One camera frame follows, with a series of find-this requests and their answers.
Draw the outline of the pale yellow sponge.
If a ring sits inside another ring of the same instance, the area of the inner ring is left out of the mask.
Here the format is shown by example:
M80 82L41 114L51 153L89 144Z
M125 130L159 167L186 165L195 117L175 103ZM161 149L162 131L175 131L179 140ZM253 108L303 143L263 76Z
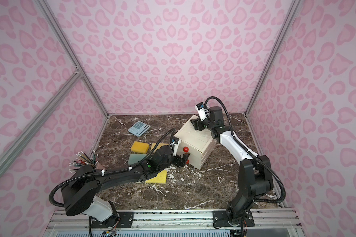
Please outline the pale yellow sponge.
M156 147L155 151L160 149L162 146L169 146L169 144L167 143L159 143L158 146L156 145L156 143L152 143L151 144L151 147L150 147L150 150L153 150L154 147Z

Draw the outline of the cream drawer cabinet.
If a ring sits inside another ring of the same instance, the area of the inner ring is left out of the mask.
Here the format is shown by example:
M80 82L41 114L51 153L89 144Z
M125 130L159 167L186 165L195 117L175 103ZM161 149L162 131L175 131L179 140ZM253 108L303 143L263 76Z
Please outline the cream drawer cabinet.
M216 140L212 138L210 130L204 129L202 131L196 131L194 129L190 120L195 118L199 117L192 115L175 134L175 136L181 141L178 146L177 154L182 155L185 153L183 148L188 147L188 153L190 153L188 158L189 164L196 169L201 169L215 148Z

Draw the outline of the bright yellow drawer sponge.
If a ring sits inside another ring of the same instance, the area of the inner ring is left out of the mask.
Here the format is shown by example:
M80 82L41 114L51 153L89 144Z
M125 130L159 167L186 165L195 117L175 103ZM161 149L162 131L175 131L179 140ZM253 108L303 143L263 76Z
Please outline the bright yellow drawer sponge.
M145 183L149 184L166 184L167 181L167 171L163 170L157 174L156 177L146 180Z

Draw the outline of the teal sponge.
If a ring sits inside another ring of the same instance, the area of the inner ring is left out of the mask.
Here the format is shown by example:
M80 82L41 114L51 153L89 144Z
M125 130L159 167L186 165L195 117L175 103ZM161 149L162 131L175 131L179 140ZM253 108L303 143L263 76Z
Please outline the teal sponge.
M146 154L130 154L128 159L128 165L132 166L134 164L137 164L142 159L144 159L144 157L146 157Z

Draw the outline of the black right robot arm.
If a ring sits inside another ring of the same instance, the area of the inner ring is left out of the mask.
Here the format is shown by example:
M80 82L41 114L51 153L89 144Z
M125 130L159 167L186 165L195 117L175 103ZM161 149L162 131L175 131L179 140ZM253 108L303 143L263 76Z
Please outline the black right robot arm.
M226 126L222 107L196 105L199 118L191 123L195 130L211 132L213 139L225 147L239 163L238 193L228 203L226 215L233 225L244 231L247 227L250 209L257 202L278 204L285 200L286 190L283 182L271 168L267 156L253 152L233 131L231 123Z

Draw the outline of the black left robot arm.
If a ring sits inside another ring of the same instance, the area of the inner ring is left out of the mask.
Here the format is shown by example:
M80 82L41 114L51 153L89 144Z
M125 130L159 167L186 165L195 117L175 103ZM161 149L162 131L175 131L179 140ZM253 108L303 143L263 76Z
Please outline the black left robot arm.
M52 189L49 202L63 207L67 216L84 214L99 223L114 226L119 218L114 203L102 200L97 194L115 186L150 180L172 165L186 166L190 153L185 151L179 155L180 143L179 138L172 137L169 145L154 147L143 159L121 169L84 166Z

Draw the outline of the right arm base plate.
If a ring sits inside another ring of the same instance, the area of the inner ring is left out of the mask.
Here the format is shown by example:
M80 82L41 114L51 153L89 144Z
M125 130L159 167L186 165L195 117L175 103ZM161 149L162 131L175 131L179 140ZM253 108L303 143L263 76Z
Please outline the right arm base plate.
M223 227L240 227L242 217L244 218L244 224L247 227L254 227L255 221L251 211L245 212L241 215L234 215L228 209L224 210L215 210L212 211L213 215L213 227L215 229Z

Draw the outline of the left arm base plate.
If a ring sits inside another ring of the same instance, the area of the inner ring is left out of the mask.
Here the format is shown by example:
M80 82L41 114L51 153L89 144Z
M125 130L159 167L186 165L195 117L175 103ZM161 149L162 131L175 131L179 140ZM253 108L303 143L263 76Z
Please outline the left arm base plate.
M131 211L120 211L109 217L103 222L99 222L95 218L92 218L91 228L92 229L110 229L113 227L117 228L131 228L134 219L134 212Z

